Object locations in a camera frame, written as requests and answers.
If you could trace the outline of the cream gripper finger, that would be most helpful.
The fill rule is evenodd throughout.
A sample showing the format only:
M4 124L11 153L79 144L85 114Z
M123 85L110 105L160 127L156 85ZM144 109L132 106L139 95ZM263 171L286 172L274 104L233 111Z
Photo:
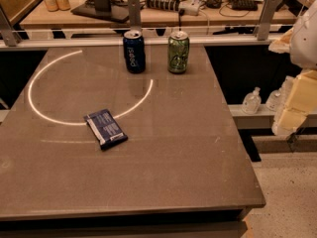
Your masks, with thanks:
M307 115L307 112L279 107L274 115L271 131L275 136L289 136L304 123Z
M317 108L317 71L303 69L293 80L291 91L285 102L290 112L309 114Z

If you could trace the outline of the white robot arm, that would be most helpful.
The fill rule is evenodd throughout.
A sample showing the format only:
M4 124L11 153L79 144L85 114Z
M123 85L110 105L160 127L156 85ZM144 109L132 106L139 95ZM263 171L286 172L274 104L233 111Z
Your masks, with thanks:
M281 100L271 130L276 136L289 136L317 107L317 12L310 8L295 23L290 37L290 59L302 68L282 85Z

